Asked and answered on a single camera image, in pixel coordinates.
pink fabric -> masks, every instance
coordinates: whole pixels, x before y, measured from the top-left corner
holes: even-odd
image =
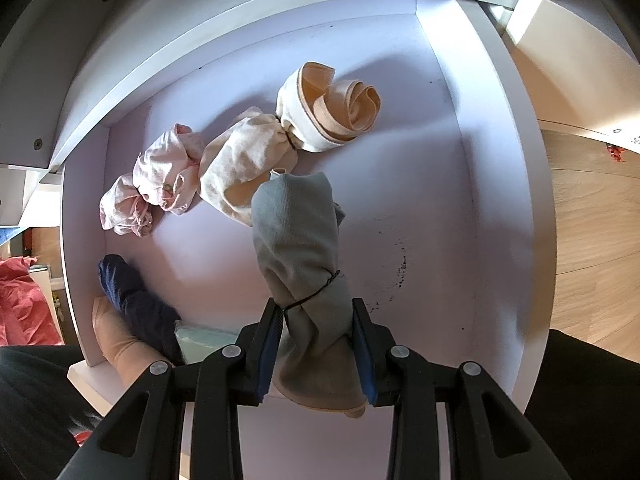
[[[181,215],[198,190],[203,150],[200,134],[176,124],[140,154],[133,167],[133,185],[150,204]]]
[[[0,260],[0,346],[62,344],[47,300],[29,275],[35,261]]]
[[[151,209],[133,186],[131,173],[118,177],[100,199],[100,222],[103,229],[113,229],[119,235],[143,237],[151,232]]]

black elastic band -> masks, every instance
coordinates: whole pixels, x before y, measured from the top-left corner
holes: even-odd
[[[323,290],[325,290],[329,284],[336,278],[336,276],[338,276],[338,274],[340,274],[340,269],[336,270],[330,277],[328,280],[326,280],[326,283],[321,286],[318,290],[316,290],[311,296],[307,296],[306,298],[303,298],[302,300],[298,300],[295,303],[291,303],[290,305],[287,306],[281,306],[280,308],[282,309],[283,312],[286,312],[287,310],[289,310],[290,308],[293,308],[295,306],[299,306],[302,305],[303,303],[305,303],[305,301],[309,301],[311,298],[317,296],[318,294],[320,294]]]
[[[284,134],[287,136],[287,140],[289,141],[289,145],[291,146],[291,149],[295,152],[297,148],[296,148],[296,145],[293,143],[293,140],[291,140],[291,137],[289,137],[289,132],[287,130],[284,130]]]

folded garment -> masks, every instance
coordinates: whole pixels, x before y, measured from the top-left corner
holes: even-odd
[[[252,225],[251,198],[274,168],[291,171],[296,150],[325,152],[368,131],[380,98],[361,81],[332,83],[335,70],[308,62],[278,92],[276,115],[249,108],[205,148],[200,195],[231,218]]]
[[[146,202],[181,215],[198,189],[203,150],[200,134],[176,124],[138,156],[133,167],[133,185]]]
[[[140,341],[128,329],[120,313],[102,296],[94,301],[95,337],[108,362],[118,372],[122,384],[131,386],[151,363],[167,361],[165,356]]]
[[[329,181],[322,173],[273,172],[254,194],[252,207],[258,265],[288,330],[273,383],[308,408],[361,415],[366,400],[350,343],[351,295],[337,269],[344,213],[332,199]]]
[[[143,237],[151,232],[153,217],[132,179],[132,173],[118,177],[100,199],[100,222],[103,229],[113,229],[119,235]]]
[[[173,364],[183,364],[174,333],[175,322],[181,318],[175,309],[146,290],[138,270],[119,254],[107,254],[98,269],[102,289],[122,314],[130,332]]]

black fabric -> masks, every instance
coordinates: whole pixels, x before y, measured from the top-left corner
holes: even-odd
[[[119,254],[107,254],[98,264],[98,270],[104,293],[122,313],[131,333],[174,365],[184,364],[175,338],[175,322],[181,320],[175,309],[146,290],[138,270]]]
[[[640,479],[640,364],[551,330],[525,415],[572,479]]]
[[[76,346],[0,348],[0,479],[54,480],[102,417],[66,378]]]

drawer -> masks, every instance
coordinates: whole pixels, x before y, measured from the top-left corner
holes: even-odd
[[[208,141],[249,106],[273,112],[280,86],[308,60],[372,84],[382,99],[371,132],[330,152],[300,152],[294,170],[325,172],[346,213],[340,268],[352,295],[400,344],[441,364],[479,362],[524,409],[554,294],[550,171],[516,67],[469,0],[331,0],[268,16],[185,56],[185,76],[94,126],[63,168],[66,290],[86,358],[73,373],[104,389],[103,400],[118,397],[91,324],[107,253],[139,267],[185,320],[236,329],[259,319],[270,293],[250,228],[196,199],[147,237],[118,236],[101,229],[98,201],[174,123]],[[102,378],[87,379],[92,370]],[[382,478],[391,418],[368,410],[353,422],[269,396],[239,414],[245,473]],[[296,451],[284,460],[283,449]]]

